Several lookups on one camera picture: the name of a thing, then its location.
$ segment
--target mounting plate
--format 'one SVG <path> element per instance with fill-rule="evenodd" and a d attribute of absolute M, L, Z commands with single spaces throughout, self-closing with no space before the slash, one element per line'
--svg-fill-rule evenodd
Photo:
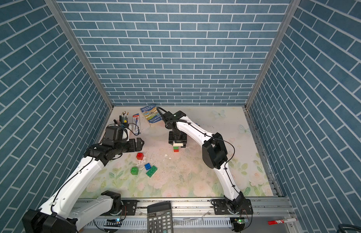
<path fill-rule="evenodd" d="M 226 206 L 226 201 L 224 199 L 213 199 L 212 201 L 212 205 L 214 206 L 214 214 L 215 215 L 225 215 L 225 214 L 232 214 L 227 206 Z M 247 215 L 250 215 L 253 213 L 253 208 L 252 208 L 252 204 L 251 201 L 249 199 L 244 199 L 242 208 L 246 211 Z"/>
<path fill-rule="evenodd" d="M 126 206 L 126 216 L 135 215 L 137 200 L 121 200 L 123 205 Z"/>

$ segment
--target brick wallpaper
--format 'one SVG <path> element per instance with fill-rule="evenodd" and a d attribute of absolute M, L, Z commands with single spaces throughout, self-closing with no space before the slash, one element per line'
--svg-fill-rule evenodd
<path fill-rule="evenodd" d="M 301 1 L 251 114 L 303 231 L 361 226 L 361 1 Z"/>
<path fill-rule="evenodd" d="M 243 105 L 289 2 L 58 1 L 115 105 Z"/>
<path fill-rule="evenodd" d="M 108 108 L 43 0 L 0 0 L 0 232 L 21 232 Z"/>

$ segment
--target red marker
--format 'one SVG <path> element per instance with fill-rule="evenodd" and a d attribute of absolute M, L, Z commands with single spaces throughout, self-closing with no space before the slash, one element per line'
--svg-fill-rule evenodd
<path fill-rule="evenodd" d="M 297 221 L 297 218 L 285 218 L 285 219 L 281 219 L 281 220 L 275 220 L 275 221 L 268 221 L 269 225 L 274 225 L 274 224 L 280 224 L 280 223 L 290 223 L 290 222 L 295 222 Z"/>

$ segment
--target floral tablecloth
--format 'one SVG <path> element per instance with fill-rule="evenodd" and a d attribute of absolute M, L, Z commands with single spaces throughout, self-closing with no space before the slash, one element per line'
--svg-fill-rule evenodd
<path fill-rule="evenodd" d="M 273 195 L 241 107 L 164 109 L 172 113 L 183 111 L 203 129 L 220 133 L 224 140 L 234 145 L 236 151 L 229 166 L 244 196 Z M 118 119 L 123 111 L 128 111 L 130 115 L 140 112 L 139 107 L 114 107 L 108 124 Z M 201 147 L 191 137 L 187 138 L 186 148 L 174 152 L 168 144 L 169 130 L 164 122 L 150 126 L 143 115 L 140 116 L 141 134 L 138 137 L 145 141 L 142 150 L 144 159 L 137 160 L 136 153 L 124 153 L 121 158 L 110 161 L 80 198 L 96 198 L 105 190 L 121 193 L 124 198 L 223 196 L 215 172 L 204 164 Z M 226 147 L 230 158 L 233 149 L 227 143 Z M 151 178 L 146 175 L 146 163 L 158 168 Z M 138 175 L 130 173 L 132 167 L 139 168 Z"/>

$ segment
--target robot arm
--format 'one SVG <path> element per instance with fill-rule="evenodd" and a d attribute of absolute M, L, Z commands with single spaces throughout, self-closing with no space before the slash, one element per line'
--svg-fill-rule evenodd
<path fill-rule="evenodd" d="M 159 107 L 157 110 L 165 122 L 165 127 L 172 129 L 172 132 L 169 133 L 169 143 L 183 143 L 185 146 L 187 140 L 184 140 L 186 138 L 184 133 L 195 140 L 202 147 L 202 160 L 215 171 L 222 185 L 227 208 L 232 213 L 241 211 L 245 198 L 231 175 L 227 163 L 227 149 L 222 136 L 219 133 L 207 132 L 190 120 L 182 111 L 172 114 Z"/>
<path fill-rule="evenodd" d="M 101 143 L 87 148 L 77 168 L 63 185 L 38 210 L 28 210 L 23 216 L 27 233 L 75 233 L 97 216 L 109 212 L 117 215 L 122 211 L 121 195 L 103 192 L 95 201 L 71 212 L 75 202 L 95 175 L 125 152 L 141 151 L 141 138 L 129 139 L 122 126 L 108 126 Z"/>

